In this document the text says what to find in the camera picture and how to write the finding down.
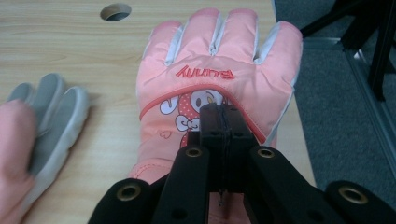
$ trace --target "glove finger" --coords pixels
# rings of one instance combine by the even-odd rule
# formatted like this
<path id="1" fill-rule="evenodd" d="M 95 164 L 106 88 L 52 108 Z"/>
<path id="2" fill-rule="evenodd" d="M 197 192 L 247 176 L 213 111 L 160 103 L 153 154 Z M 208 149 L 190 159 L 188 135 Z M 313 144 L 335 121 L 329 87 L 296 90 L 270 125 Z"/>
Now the glove finger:
<path id="1" fill-rule="evenodd" d="M 13 100 L 22 100 L 25 103 L 29 103 L 34 95 L 34 90 L 33 87 L 30 83 L 22 83 L 18 85 L 12 93 L 8 96 L 7 101 L 13 101 Z"/>
<path id="2" fill-rule="evenodd" d="M 78 138 L 88 109 L 88 94 L 80 87 L 69 89 L 62 97 L 49 131 L 35 141 L 29 165 L 29 173 L 35 176 L 35 186 L 25 198 L 25 209 L 54 181 L 64 165 L 68 149 Z"/>
<path id="3" fill-rule="evenodd" d="M 221 28 L 220 13 L 215 8 L 195 12 L 183 31 L 176 61 L 196 55 L 211 55 Z"/>
<path id="4" fill-rule="evenodd" d="M 277 23 L 259 51 L 255 64 L 269 83 L 294 85 L 303 52 L 300 31 L 288 22 Z"/>
<path id="5" fill-rule="evenodd" d="M 216 56 L 231 57 L 253 63 L 258 42 L 258 17 L 250 9 L 235 9 L 229 13 L 217 40 Z"/>
<path id="6" fill-rule="evenodd" d="M 64 81 L 58 74 L 48 74 L 41 78 L 31 107 L 37 117 L 38 135 L 44 133 L 50 124 L 50 119 L 64 94 Z"/>
<path id="7" fill-rule="evenodd" d="M 165 21 L 155 27 L 148 39 L 142 63 L 149 63 L 149 67 L 170 64 L 174 60 L 181 33 L 179 21 Z"/>

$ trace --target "pink glove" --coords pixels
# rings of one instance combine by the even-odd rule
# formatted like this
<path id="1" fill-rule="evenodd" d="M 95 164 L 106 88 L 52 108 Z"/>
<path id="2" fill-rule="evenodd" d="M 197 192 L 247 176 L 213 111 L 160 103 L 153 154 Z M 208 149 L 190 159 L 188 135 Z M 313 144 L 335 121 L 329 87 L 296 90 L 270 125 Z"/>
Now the pink glove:
<path id="1" fill-rule="evenodd" d="M 293 94 L 302 55 L 300 31 L 287 22 L 257 48 L 257 15 L 236 9 L 225 22 L 214 8 L 199 10 L 183 27 L 154 28 L 137 76 L 141 145 L 130 177 L 149 183 L 169 173 L 187 132 L 199 131 L 199 108 L 235 105 L 258 141 L 274 145 L 276 127 Z M 211 195 L 209 223 L 248 223 L 242 197 L 218 208 Z"/>
<path id="2" fill-rule="evenodd" d="M 57 74 L 44 76 L 36 94 L 19 85 L 0 105 L 0 223 L 19 223 L 55 180 L 88 115 L 87 92 L 65 91 Z"/>

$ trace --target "gray carpet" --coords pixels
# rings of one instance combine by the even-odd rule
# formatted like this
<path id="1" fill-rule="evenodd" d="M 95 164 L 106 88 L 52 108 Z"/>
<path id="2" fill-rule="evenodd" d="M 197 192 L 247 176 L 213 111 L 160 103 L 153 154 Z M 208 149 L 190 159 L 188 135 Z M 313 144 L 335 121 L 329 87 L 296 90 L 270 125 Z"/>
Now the gray carpet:
<path id="1" fill-rule="evenodd" d="M 333 2 L 275 0 L 276 19 L 303 28 L 328 13 Z M 351 19 L 345 17 L 313 36 L 341 37 Z M 368 54 L 372 43 L 364 47 Z M 353 181 L 396 209 L 396 180 L 345 53 L 304 49 L 295 95 L 318 188 L 335 180 Z M 385 76 L 384 95 L 396 118 L 396 74 Z"/>

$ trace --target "finger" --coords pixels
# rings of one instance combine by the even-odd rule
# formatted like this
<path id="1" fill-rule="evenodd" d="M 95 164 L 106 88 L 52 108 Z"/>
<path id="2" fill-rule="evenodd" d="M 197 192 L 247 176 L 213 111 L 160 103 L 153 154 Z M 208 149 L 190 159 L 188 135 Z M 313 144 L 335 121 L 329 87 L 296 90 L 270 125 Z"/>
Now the finger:
<path id="1" fill-rule="evenodd" d="M 35 113 L 29 105 L 20 100 L 0 105 L 1 223 L 20 223 L 21 201 L 34 185 L 26 172 L 34 143 Z"/>
<path id="2" fill-rule="evenodd" d="M 25 206 L 34 202 L 54 181 L 68 149 L 78 138 L 88 109 L 88 94 L 80 87 L 69 89 L 62 97 L 50 129 L 35 141 L 29 166 L 29 173 L 35 176 L 35 186 L 27 195 Z"/>
<path id="3" fill-rule="evenodd" d="M 173 61 L 178 41 L 181 37 L 182 25 L 178 21 L 165 21 L 154 28 L 148 39 L 143 62 L 156 63 L 164 66 Z"/>
<path id="4" fill-rule="evenodd" d="M 288 22 L 277 23 L 254 62 L 266 80 L 276 85 L 294 85 L 303 52 L 301 32 Z"/>
<path id="5" fill-rule="evenodd" d="M 18 85 L 12 93 L 8 96 L 7 101 L 13 101 L 13 100 L 22 100 L 25 103 L 29 103 L 32 100 L 33 97 L 33 87 L 29 83 L 22 83 Z"/>
<path id="6" fill-rule="evenodd" d="M 45 132 L 53 112 L 64 94 L 64 81 L 58 74 L 48 74 L 41 78 L 32 108 L 37 117 L 38 134 Z"/>
<path id="7" fill-rule="evenodd" d="M 217 9 L 205 8 L 194 13 L 183 31 L 176 61 L 211 55 L 220 27 L 221 17 Z"/>
<path id="8" fill-rule="evenodd" d="M 250 9 L 236 9 L 229 13 L 217 40 L 216 56 L 235 58 L 252 63 L 258 41 L 258 17 Z"/>

